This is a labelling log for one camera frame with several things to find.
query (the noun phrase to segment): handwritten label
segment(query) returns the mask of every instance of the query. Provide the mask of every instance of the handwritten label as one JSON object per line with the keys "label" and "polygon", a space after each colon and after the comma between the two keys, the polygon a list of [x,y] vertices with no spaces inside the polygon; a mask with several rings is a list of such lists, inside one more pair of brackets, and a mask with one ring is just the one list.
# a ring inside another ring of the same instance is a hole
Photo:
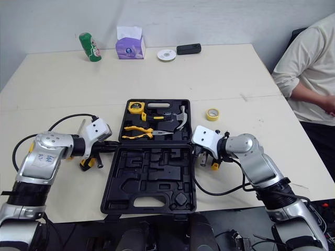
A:
{"label": "handwritten label", "polygon": [[55,159],[56,159],[55,155],[46,153],[37,153],[37,157],[35,158],[32,164],[37,167],[49,166],[53,164]]}

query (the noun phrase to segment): gray floor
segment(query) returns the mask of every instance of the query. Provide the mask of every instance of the gray floor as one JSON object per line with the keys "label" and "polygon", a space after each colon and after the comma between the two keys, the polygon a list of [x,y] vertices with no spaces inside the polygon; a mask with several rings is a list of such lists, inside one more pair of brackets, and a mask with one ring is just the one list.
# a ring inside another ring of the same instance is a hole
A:
{"label": "gray floor", "polygon": [[[251,244],[261,241],[253,236],[257,234],[263,237],[273,239],[271,227],[273,222],[270,221],[264,207],[251,208],[245,210],[221,210],[208,211],[202,213],[212,225],[214,234],[217,235],[223,231],[236,230],[244,238],[250,238]],[[217,237],[217,242],[221,251],[232,251],[231,241],[227,235]],[[256,251],[277,250],[272,243],[262,243],[254,247]]]}

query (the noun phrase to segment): shirt sleeve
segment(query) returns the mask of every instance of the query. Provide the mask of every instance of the shirt sleeve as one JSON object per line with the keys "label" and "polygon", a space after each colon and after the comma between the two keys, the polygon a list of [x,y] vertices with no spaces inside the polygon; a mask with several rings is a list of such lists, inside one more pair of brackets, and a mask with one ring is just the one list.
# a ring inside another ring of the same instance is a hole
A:
{"label": "shirt sleeve", "polygon": [[284,97],[289,98],[299,83],[299,75],[321,55],[325,39],[317,27],[300,33],[273,70],[272,77]]}

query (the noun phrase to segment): purple tissue box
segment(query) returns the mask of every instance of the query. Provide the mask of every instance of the purple tissue box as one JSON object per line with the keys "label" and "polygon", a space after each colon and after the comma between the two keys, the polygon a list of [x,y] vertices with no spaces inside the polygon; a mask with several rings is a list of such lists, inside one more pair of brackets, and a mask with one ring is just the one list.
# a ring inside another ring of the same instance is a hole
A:
{"label": "purple tissue box", "polygon": [[143,36],[141,39],[122,38],[117,40],[115,48],[119,59],[144,59],[146,53]]}

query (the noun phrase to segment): black chair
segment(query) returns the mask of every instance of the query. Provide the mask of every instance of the black chair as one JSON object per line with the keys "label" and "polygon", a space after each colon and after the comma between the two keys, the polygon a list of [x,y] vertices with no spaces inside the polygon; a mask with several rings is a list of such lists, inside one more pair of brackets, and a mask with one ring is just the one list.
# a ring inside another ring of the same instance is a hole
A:
{"label": "black chair", "polygon": [[293,42],[293,40],[301,33],[303,32],[304,30],[306,30],[307,28],[301,28],[301,29],[297,29],[297,30],[294,30],[292,31],[292,36],[291,36],[291,39],[289,40],[288,42],[288,45],[286,47],[285,50],[287,50],[287,48],[290,46],[290,44]]}

